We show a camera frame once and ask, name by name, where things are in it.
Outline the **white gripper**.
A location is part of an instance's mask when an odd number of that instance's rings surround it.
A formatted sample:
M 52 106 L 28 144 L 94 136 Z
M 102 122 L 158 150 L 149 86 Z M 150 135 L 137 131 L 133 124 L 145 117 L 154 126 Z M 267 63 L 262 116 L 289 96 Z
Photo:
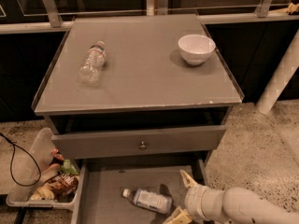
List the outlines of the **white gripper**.
M 197 185 L 184 170 L 180 170 L 183 184 L 188 189 L 185 208 L 178 206 L 163 224 L 191 224 L 193 221 L 216 221 L 226 223 L 229 218 L 223 210 L 223 190 Z

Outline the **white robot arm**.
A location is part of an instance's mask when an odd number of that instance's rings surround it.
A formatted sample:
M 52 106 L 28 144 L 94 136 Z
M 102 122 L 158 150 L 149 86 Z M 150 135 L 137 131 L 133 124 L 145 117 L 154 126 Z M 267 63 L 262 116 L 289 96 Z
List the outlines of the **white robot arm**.
M 268 82 L 257 108 L 266 114 L 299 67 L 299 31 L 288 46 Z M 184 205 L 177 207 L 163 224 L 216 221 L 219 224 L 299 224 L 299 214 L 288 212 L 255 192 L 243 188 L 212 189 L 200 185 L 185 171 L 180 172 L 187 188 Z

